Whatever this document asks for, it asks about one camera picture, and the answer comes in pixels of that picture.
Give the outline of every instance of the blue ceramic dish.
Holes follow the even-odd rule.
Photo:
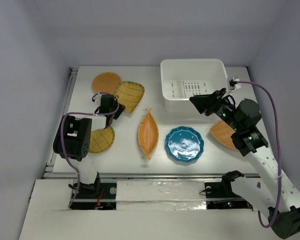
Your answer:
[[[192,127],[173,128],[165,137],[165,149],[176,161],[191,163],[204,152],[205,142]]]

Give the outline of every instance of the white platform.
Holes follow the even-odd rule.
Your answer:
[[[228,76],[239,76],[249,81],[245,67],[226,67]],[[210,127],[219,119],[216,116],[167,112],[161,91],[160,67],[147,66],[81,66],[75,81],[69,112],[92,113],[96,104],[91,101],[93,79],[103,72],[114,72],[123,81],[133,81],[145,87],[145,93],[138,107],[132,114],[123,113],[114,120],[112,127],[115,140],[110,149],[103,153],[89,153],[87,158],[93,160],[94,167],[101,174],[125,175],[170,175],[198,176],[222,175],[238,170],[246,175],[255,175],[256,171],[244,160],[239,152],[228,149],[218,143],[210,134]],[[233,94],[237,103],[243,98],[256,100],[252,86],[242,84],[241,90]],[[159,142],[151,157],[146,161],[137,139],[139,124],[146,114],[146,108],[152,108],[151,113],[159,128]],[[165,150],[165,138],[172,128],[189,126],[197,130],[204,140],[204,153],[192,164],[177,163],[168,158]],[[266,139],[265,126],[261,120],[257,127]],[[56,156],[54,173],[73,173],[66,161]]]
[[[256,212],[69,210],[70,179],[37,180],[20,240],[279,240]],[[289,240],[300,240],[300,232]]]

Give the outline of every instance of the white storage bin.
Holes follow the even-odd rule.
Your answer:
[[[198,112],[189,101],[227,87],[227,73],[219,59],[166,59],[161,62],[161,86],[168,112]]]

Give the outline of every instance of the white wall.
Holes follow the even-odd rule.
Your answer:
[[[251,79],[276,103],[284,171],[300,190],[300,0],[289,0],[250,64]],[[256,89],[272,146],[275,122],[268,97]]]
[[[248,66],[286,0],[36,0],[69,66]]]
[[[0,240],[19,239],[69,79],[56,41],[31,2],[0,0]]]

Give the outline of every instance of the leaf-shaped tray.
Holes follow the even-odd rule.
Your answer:
[[[119,103],[125,106],[126,113],[132,113],[145,94],[145,87],[133,81],[121,82],[113,93],[118,95]]]
[[[110,126],[91,132],[89,153],[99,154],[111,147],[115,141],[115,131]]]
[[[235,133],[230,126],[228,126],[223,120],[218,121],[210,128],[210,133],[224,146],[238,151],[234,143],[232,142],[231,135]]]
[[[159,129],[156,120],[150,113],[151,108],[146,109],[148,112],[143,117],[139,130],[138,130],[138,142],[145,154],[145,159],[149,160],[150,155],[155,150],[159,140]]]
[[[113,72],[103,72],[96,76],[92,82],[92,89],[96,93],[106,92],[113,94],[121,83],[121,77]]]

